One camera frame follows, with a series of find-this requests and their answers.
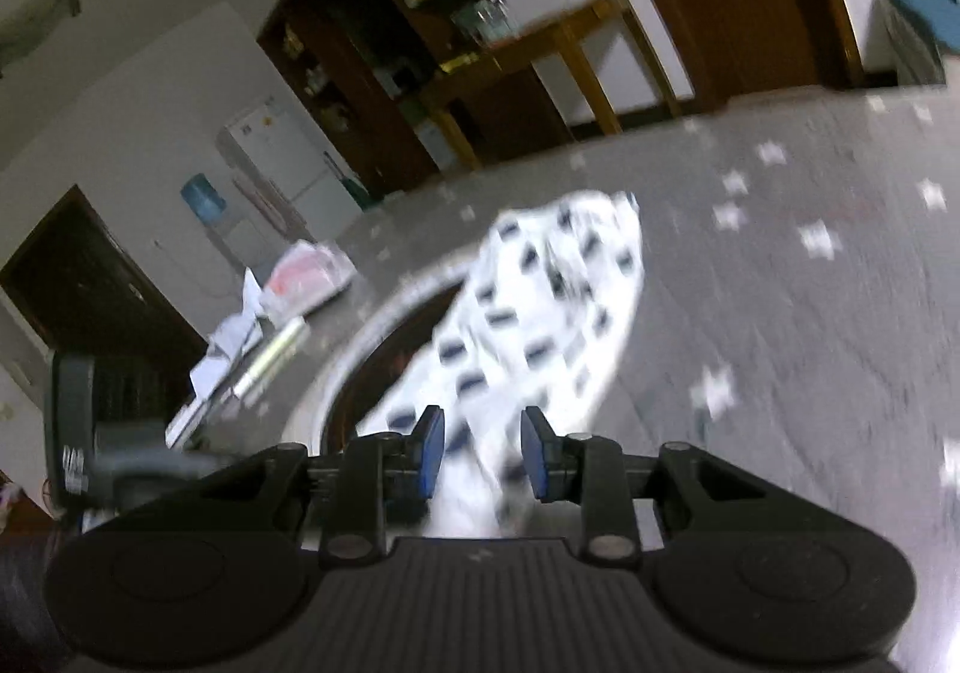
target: blue chair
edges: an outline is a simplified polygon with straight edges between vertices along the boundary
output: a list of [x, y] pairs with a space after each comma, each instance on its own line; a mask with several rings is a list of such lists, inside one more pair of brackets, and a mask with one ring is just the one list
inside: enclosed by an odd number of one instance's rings
[[960, 85], [957, 0], [882, 0], [900, 85]]

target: plastic bag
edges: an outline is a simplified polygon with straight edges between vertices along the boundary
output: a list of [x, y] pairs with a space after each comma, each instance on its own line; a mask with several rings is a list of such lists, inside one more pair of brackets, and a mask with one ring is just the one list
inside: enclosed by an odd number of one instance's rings
[[334, 243], [299, 241], [284, 253], [260, 295], [264, 313], [277, 328], [347, 288], [356, 267]]

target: patterned cloth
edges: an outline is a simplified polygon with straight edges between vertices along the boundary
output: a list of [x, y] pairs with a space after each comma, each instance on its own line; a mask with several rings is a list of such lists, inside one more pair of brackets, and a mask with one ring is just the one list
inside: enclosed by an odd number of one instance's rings
[[497, 537], [532, 500], [520, 411], [560, 434], [587, 431], [619, 363], [643, 285], [632, 197], [572, 194], [502, 214], [433, 341], [361, 422], [408, 434], [445, 411], [445, 457], [424, 534]]

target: refrigerator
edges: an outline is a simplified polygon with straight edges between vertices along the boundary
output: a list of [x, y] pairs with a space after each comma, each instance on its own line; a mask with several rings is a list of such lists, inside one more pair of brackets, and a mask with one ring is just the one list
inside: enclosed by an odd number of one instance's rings
[[227, 124], [217, 142], [241, 193], [290, 241], [332, 240], [362, 212], [323, 159], [332, 145], [311, 141], [272, 98]]

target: wooden table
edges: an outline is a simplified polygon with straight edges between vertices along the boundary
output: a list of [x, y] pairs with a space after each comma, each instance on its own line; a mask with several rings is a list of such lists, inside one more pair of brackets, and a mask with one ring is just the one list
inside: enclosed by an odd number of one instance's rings
[[677, 96], [630, 0], [589, 0], [572, 10], [536, 20], [515, 37], [486, 48], [480, 53], [478, 61], [460, 67], [449, 75], [434, 77], [421, 91], [421, 101], [462, 162], [471, 169], [480, 169], [480, 159], [449, 112], [451, 101], [491, 87], [501, 77], [520, 72], [532, 62], [556, 53], [563, 58], [570, 75], [573, 75], [573, 80], [593, 110], [600, 130], [604, 134], [619, 134], [622, 128], [616, 111], [580, 47], [589, 34], [617, 21], [623, 22], [632, 37], [670, 114], [674, 118], [679, 117], [681, 113]]

